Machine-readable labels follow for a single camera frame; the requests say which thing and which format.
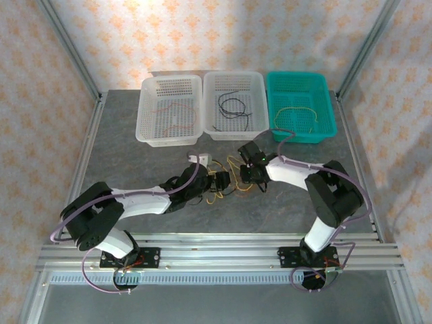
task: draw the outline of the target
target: gray work surface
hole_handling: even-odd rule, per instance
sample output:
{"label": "gray work surface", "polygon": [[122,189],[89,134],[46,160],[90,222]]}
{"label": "gray work surface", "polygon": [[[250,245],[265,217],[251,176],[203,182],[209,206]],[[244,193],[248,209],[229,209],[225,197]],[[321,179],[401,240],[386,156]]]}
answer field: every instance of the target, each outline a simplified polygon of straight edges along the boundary
{"label": "gray work surface", "polygon": [[[291,159],[310,163],[326,163],[335,159],[348,174],[357,178],[341,117],[333,95],[331,97],[337,135],[320,144],[288,143],[283,153]],[[153,148],[137,141],[135,127],[139,98],[139,90],[109,91],[82,191],[99,181],[105,181],[111,188],[125,190],[152,188],[173,176],[179,176],[189,166],[186,153],[190,149],[210,153],[225,167],[228,167],[228,155],[240,158],[237,149],[246,142],[214,141],[207,134],[203,134],[194,146]],[[267,154],[276,152],[278,144],[269,132],[258,138],[256,143]],[[213,194],[205,197],[213,199]],[[204,199],[199,205],[186,205],[175,213],[131,217],[121,220],[117,226],[134,233],[301,234],[309,231],[315,218],[307,191],[289,184],[271,182],[265,194],[255,186],[247,194],[235,192],[216,200],[213,205],[208,205]],[[372,231],[367,218],[346,229],[346,232],[351,233]]]}
{"label": "gray work surface", "polygon": [[344,272],[319,293],[290,285],[144,286],[130,295],[53,286],[40,324],[397,324],[385,271]]}

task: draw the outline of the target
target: perforated basket bottom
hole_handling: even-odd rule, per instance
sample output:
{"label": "perforated basket bottom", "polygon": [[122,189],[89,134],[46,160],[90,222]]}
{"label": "perforated basket bottom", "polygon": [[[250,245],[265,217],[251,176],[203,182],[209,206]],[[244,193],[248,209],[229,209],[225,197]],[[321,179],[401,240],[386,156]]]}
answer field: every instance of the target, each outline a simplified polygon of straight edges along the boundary
{"label": "perforated basket bottom", "polygon": [[153,138],[185,137],[195,135],[198,115],[194,99],[163,99],[157,101],[154,112]]}
{"label": "perforated basket bottom", "polygon": [[[286,107],[294,108],[281,111],[281,113],[277,116],[276,121],[274,121],[277,113]],[[320,111],[316,111],[317,121],[315,121],[315,114],[312,111],[308,109],[301,109],[300,107],[307,107],[313,111],[316,111],[313,105],[312,97],[310,95],[274,95],[273,113],[270,122],[274,124],[276,128],[293,130],[297,134],[326,134],[331,132],[331,124],[329,123],[326,115],[320,116]]]}
{"label": "perforated basket bottom", "polygon": [[[223,95],[225,92],[220,92],[219,94],[215,95],[215,109],[214,109],[214,129],[213,130],[220,130],[221,132],[253,132],[254,129],[254,122],[253,122],[253,110],[252,110],[252,99],[251,99],[251,95],[244,93],[244,94],[239,94],[239,93],[233,93],[233,94],[228,94],[223,96],[220,100],[219,103],[222,104],[222,102],[224,102],[224,100],[229,99],[229,98],[237,98],[239,100],[241,100],[245,106],[246,106],[246,110],[244,111],[245,114],[249,114],[251,113],[252,115],[246,117],[246,116],[240,116],[240,117],[236,117],[236,118],[225,118],[222,113],[220,112],[220,108],[219,105],[217,104],[217,99],[219,99],[219,97],[221,95]],[[230,111],[232,113],[242,113],[244,106],[242,105],[241,102],[237,101],[237,100],[229,100],[226,101],[223,104],[223,108],[226,111]]]}

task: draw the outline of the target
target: plastic basket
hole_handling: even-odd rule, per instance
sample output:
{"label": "plastic basket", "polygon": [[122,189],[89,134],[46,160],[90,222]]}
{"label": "plastic basket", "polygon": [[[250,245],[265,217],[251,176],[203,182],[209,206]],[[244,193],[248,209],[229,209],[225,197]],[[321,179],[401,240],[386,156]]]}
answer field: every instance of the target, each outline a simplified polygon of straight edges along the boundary
{"label": "plastic basket", "polygon": [[[248,118],[243,115],[225,118],[219,108],[219,104],[224,101],[223,108],[226,111],[244,111],[250,115]],[[258,72],[207,73],[204,76],[204,107],[204,131],[213,140],[253,140],[269,129],[264,80]]]}
{"label": "plastic basket", "polygon": [[[270,128],[294,131],[296,137],[290,142],[319,143],[338,132],[324,76],[306,72],[270,72],[267,93]],[[281,142],[287,133],[274,131],[273,137]]]}
{"label": "plastic basket", "polygon": [[157,76],[142,82],[136,139],[153,147],[193,145],[203,134],[199,76]]}

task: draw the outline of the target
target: white plastic basket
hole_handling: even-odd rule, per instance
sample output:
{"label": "white plastic basket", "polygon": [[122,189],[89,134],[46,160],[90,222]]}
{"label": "white plastic basket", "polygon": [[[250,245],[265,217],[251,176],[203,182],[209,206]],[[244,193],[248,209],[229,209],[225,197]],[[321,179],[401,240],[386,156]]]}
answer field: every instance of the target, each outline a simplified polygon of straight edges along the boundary
{"label": "white plastic basket", "polygon": [[[219,104],[232,113],[224,117]],[[204,131],[213,140],[253,140],[269,129],[263,76],[258,72],[209,72],[204,76]]]}
{"label": "white plastic basket", "polygon": [[136,139],[153,147],[193,145],[203,134],[199,76],[157,76],[142,82]]}

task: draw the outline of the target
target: white wall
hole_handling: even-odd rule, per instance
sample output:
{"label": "white wall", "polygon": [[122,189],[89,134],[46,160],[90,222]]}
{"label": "white wall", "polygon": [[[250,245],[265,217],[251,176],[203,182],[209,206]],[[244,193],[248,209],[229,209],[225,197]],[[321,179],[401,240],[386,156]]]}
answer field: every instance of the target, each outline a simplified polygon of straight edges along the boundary
{"label": "white wall", "polygon": [[432,3],[402,0],[344,102],[377,212],[432,323]]}
{"label": "white wall", "polygon": [[93,100],[36,1],[0,0],[0,314],[18,320]]}
{"label": "white wall", "polygon": [[296,70],[337,89],[384,0],[54,0],[102,91],[149,72]]}

